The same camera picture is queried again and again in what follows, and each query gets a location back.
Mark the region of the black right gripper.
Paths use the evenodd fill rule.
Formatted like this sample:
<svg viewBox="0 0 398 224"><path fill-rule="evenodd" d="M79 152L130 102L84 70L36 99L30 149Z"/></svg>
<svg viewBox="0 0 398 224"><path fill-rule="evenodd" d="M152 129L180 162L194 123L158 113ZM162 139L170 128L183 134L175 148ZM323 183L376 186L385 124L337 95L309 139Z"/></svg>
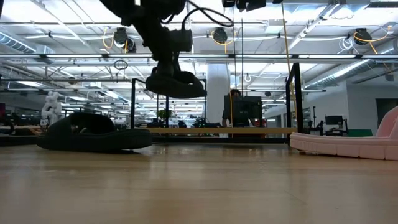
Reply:
<svg viewBox="0 0 398 224"><path fill-rule="evenodd" d="M234 7L236 5L240 12L249 12L266 7L266 0L222 0L222 5L224 8Z"/></svg>

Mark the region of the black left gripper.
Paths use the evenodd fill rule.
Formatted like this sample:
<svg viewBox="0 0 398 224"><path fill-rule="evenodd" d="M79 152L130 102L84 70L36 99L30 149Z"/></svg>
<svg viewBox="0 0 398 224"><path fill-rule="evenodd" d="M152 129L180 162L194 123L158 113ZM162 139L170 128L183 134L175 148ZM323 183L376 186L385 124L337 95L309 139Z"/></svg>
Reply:
<svg viewBox="0 0 398 224"><path fill-rule="evenodd" d="M141 31L144 45L150 49L154 60L158 61L154 78L178 78L178 63L172 60L179 35L179 30L168 30L162 26L145 26Z"/></svg>

